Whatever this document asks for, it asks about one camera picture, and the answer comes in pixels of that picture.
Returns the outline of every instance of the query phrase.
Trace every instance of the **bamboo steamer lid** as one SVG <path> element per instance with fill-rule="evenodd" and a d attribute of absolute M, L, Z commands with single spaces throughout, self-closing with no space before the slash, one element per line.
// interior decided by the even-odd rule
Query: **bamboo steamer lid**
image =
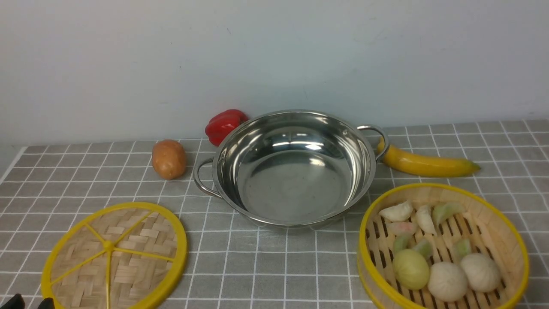
<path fill-rule="evenodd" d="M 42 272 L 42 295 L 56 309 L 156 308 L 180 281 L 186 258 L 185 230 L 168 209 L 145 202 L 111 206 L 55 245 Z"/>

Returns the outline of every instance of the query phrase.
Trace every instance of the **woven bamboo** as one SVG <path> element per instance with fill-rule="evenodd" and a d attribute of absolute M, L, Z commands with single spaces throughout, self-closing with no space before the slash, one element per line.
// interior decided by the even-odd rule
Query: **woven bamboo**
<path fill-rule="evenodd" d="M 150 208 L 119 207 L 81 225 L 51 257 L 46 278 L 64 308 L 135 306 L 166 278 L 177 251 L 186 251 L 172 222 Z"/>
<path fill-rule="evenodd" d="M 462 238 L 471 241 L 473 251 L 492 258 L 502 270 L 501 284 L 490 293 L 469 290 L 454 303 L 445 303 L 431 296 L 427 288 L 411 291 L 395 279 L 393 242 L 387 222 L 378 215 L 381 209 L 406 200 L 415 210 L 425 204 L 458 202 L 463 214 L 436 227 L 439 236 L 425 234 L 418 228 L 414 241 L 426 238 L 433 245 L 429 265 L 439 261 L 457 262 L 452 250 Z M 513 308 L 520 300 L 528 281 L 529 261 L 524 243 L 507 218 L 486 201 L 461 189 L 439 184 L 412 184 L 395 188 L 377 199 L 367 211 L 361 225 L 358 271 L 366 291 L 379 308 Z"/>

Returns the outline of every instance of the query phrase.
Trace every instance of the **white wall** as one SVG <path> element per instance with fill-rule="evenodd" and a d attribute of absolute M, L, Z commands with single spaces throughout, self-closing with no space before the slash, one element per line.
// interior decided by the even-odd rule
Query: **white wall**
<path fill-rule="evenodd" d="M 0 2 L 0 143 L 202 136 L 226 108 L 549 115 L 548 0 Z"/>

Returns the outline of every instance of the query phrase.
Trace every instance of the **bamboo steamer basket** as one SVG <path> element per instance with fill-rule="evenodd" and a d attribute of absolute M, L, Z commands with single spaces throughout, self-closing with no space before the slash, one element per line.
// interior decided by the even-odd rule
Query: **bamboo steamer basket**
<path fill-rule="evenodd" d="M 433 245 L 433 256 L 428 261 L 431 266 L 439 261 L 457 262 L 453 244 L 459 239 L 469 238 L 473 252 L 490 256 L 499 266 L 502 281 L 497 289 L 490 293 L 469 289 L 463 299 L 447 303 L 432 297 L 427 287 L 411 291 L 401 286 L 395 279 L 391 264 L 395 236 L 388 232 L 385 220 L 378 212 L 406 200 L 414 207 L 410 222 L 415 222 L 415 211 L 421 205 L 460 203 L 466 211 L 436 227 L 439 236 L 425 234 L 418 228 L 413 239 L 418 242 L 427 238 Z M 528 284 L 528 253 L 516 228 L 494 206 L 456 187 L 419 183 L 386 192 L 364 215 L 358 239 L 358 273 L 367 294 L 378 308 L 514 308 Z"/>

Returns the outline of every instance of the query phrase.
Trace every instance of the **white dumpling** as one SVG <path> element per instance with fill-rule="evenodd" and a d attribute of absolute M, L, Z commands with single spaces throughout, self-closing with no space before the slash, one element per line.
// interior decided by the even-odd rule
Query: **white dumpling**
<path fill-rule="evenodd" d="M 412 205 L 410 204 L 410 201 L 385 208 L 379 212 L 380 216 L 392 222 L 406 221 L 411 214 Z"/>
<path fill-rule="evenodd" d="M 433 219 L 431 219 L 431 207 L 423 205 L 416 211 L 417 225 L 425 232 L 438 236 Z"/>

